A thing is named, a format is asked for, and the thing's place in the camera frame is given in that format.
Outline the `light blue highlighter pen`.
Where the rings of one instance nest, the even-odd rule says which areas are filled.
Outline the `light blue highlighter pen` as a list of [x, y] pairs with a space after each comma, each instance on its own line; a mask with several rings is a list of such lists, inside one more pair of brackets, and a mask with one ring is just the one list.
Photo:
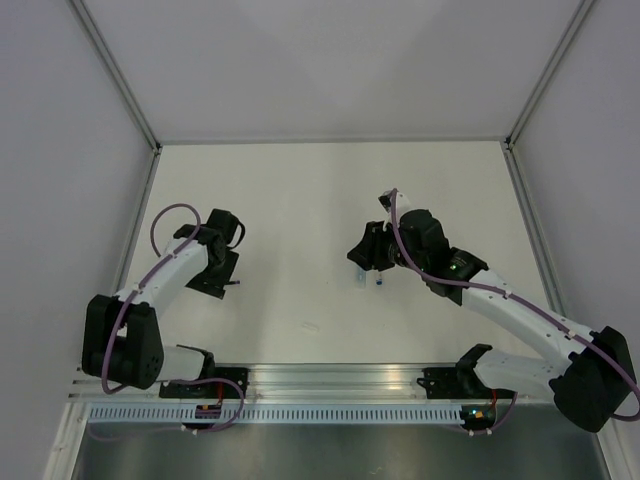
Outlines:
[[367, 272], [358, 268], [356, 272], [356, 286], [358, 289], [364, 290], [367, 285]]

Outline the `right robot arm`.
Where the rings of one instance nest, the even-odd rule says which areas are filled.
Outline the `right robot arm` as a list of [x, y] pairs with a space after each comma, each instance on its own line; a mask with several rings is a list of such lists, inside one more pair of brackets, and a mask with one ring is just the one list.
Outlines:
[[574, 425], [597, 433], [639, 394], [620, 332], [595, 331], [514, 293], [483, 260], [451, 246], [425, 209], [367, 223], [347, 258], [364, 271], [411, 269], [436, 295], [493, 321], [536, 352], [530, 358], [474, 346], [456, 364], [455, 382], [466, 396], [498, 390], [551, 402]]

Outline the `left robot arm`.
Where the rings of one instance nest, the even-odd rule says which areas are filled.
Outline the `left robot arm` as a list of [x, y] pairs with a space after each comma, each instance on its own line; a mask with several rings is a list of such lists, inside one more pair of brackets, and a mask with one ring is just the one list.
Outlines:
[[156, 383], [183, 385], [205, 398], [217, 386], [213, 353], [197, 347], [167, 346], [159, 320], [185, 288], [221, 299], [232, 283], [244, 240], [244, 224], [227, 210], [181, 226], [143, 278], [88, 303], [81, 367], [100, 380], [107, 395]]

